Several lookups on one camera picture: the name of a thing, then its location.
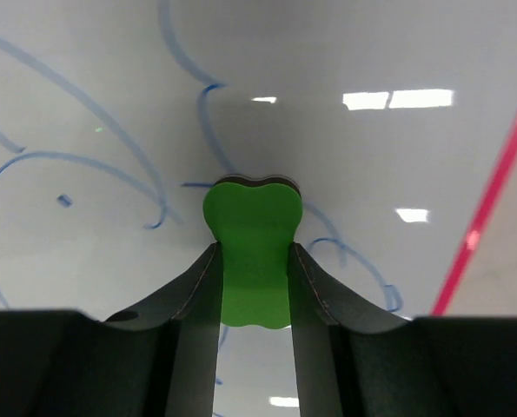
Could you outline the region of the pink framed whiteboard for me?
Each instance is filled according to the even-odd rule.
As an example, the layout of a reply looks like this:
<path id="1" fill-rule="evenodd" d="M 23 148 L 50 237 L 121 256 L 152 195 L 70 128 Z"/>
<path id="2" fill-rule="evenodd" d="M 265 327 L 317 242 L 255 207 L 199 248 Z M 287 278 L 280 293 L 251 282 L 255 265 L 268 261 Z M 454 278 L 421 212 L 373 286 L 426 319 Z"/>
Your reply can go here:
<path id="1" fill-rule="evenodd" d="M 517 1 L 0 1 L 3 311 L 105 321 L 221 246 L 213 183 L 278 175 L 365 300 L 517 318 L 513 275 L 447 314 L 516 162 Z M 291 315 L 221 304 L 209 416 L 304 416 Z"/>

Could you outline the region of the green whiteboard eraser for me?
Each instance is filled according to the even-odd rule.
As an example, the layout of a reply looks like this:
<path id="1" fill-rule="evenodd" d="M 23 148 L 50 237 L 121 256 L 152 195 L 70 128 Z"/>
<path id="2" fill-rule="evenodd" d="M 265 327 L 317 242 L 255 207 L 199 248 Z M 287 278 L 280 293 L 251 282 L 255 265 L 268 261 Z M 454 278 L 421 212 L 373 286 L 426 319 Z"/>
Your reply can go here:
<path id="1" fill-rule="evenodd" d="M 288 252 L 303 213 L 297 184 L 286 176 L 226 175 L 210 187 L 202 211 L 222 247 L 222 323 L 288 326 Z"/>

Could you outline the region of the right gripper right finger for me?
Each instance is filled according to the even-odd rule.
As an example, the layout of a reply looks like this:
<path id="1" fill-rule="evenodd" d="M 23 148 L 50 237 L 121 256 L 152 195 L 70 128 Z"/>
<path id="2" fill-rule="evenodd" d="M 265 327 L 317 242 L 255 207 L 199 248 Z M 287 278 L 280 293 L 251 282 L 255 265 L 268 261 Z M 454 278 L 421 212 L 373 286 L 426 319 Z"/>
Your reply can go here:
<path id="1" fill-rule="evenodd" d="M 304 416 L 517 416 L 517 318 L 406 320 L 288 253 Z"/>

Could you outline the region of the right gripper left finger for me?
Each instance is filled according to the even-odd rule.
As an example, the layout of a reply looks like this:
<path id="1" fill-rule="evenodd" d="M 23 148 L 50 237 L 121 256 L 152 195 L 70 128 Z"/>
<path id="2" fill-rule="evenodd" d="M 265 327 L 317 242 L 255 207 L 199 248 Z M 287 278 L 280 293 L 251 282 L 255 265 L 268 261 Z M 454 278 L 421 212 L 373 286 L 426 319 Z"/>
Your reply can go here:
<path id="1" fill-rule="evenodd" d="M 0 416 L 209 416 L 222 248 L 97 321 L 74 310 L 0 310 Z"/>

